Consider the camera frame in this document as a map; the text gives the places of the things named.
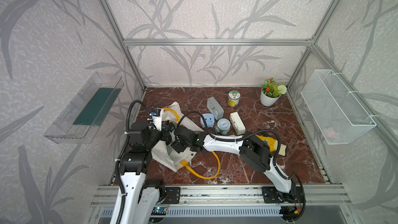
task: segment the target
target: brown marble surface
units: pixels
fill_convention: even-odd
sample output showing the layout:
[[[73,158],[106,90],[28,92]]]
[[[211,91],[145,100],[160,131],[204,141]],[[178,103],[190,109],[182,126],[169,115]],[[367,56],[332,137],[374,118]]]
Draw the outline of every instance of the brown marble surface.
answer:
[[[227,103],[227,93],[231,90],[241,93],[241,100],[237,107],[230,107]],[[257,87],[148,88],[144,103],[148,109],[151,109],[152,107],[166,107],[176,101],[180,104],[183,113],[192,110],[207,113],[209,111],[206,100],[213,96],[224,109],[224,118],[229,119],[229,114],[232,112],[239,113],[246,131],[270,128],[279,133],[281,143],[287,148],[286,156],[280,156],[277,163],[282,166],[287,175],[296,172],[302,183],[324,183],[287,96],[282,95],[274,105],[265,107],[260,102],[259,94],[260,88]],[[141,111],[137,120],[146,118],[146,114]],[[200,126],[198,115],[192,114],[189,118]],[[233,127],[228,135],[231,134],[235,134]],[[147,179],[163,178],[166,185],[271,183],[263,173],[255,172],[248,167],[240,156],[225,152],[216,152],[216,154],[221,161],[221,170],[215,179],[198,178],[186,168],[181,168],[174,173],[154,160],[150,163]],[[211,152],[200,152],[192,159],[190,167],[200,175],[212,176],[217,172],[217,160]]]

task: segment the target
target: patterned wallpaper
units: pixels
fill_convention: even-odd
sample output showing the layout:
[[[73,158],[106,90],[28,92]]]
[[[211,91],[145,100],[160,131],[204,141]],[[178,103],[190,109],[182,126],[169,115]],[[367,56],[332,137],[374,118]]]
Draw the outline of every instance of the patterned wallpaper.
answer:
[[[331,2],[107,1],[124,38],[232,39],[311,38]],[[266,77],[286,78],[303,50],[304,47],[255,46],[130,47],[141,76],[151,86],[257,86]],[[161,71],[154,67],[159,63]]]
[[[398,0],[343,0],[317,45],[397,133]],[[364,224],[398,219],[398,160],[376,133],[346,145],[328,145],[300,92],[314,69],[315,55],[291,87],[306,127],[335,183],[343,183]]]
[[[398,135],[398,0],[344,0],[317,43]]]
[[[97,0],[1,0],[0,33],[0,223],[82,223],[139,85]],[[93,72],[125,86],[92,143],[45,138]]]

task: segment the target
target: potted plant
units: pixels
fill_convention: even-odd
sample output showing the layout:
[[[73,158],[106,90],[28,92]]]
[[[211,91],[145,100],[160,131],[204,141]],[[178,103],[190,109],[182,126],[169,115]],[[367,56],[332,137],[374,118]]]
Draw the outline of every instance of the potted plant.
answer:
[[[277,84],[273,78],[266,79],[261,84],[260,100],[266,107],[273,105],[282,94],[286,94],[287,88],[284,84]]]

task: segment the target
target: white box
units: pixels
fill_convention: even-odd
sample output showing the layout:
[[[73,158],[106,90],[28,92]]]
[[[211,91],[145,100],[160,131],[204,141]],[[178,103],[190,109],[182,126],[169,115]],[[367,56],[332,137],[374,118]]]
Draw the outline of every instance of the white box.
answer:
[[[238,112],[233,112],[229,115],[229,119],[231,120],[231,124],[235,129],[236,135],[242,135],[246,132],[245,125],[239,117]]]

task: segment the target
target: white flower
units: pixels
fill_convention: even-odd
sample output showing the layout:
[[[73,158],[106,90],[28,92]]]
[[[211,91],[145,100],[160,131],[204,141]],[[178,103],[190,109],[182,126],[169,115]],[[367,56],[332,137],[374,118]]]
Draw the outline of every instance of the white flower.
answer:
[[[285,94],[285,93],[287,92],[287,88],[286,88],[285,85],[279,85],[279,86],[278,86],[278,91],[279,91],[281,94]]]

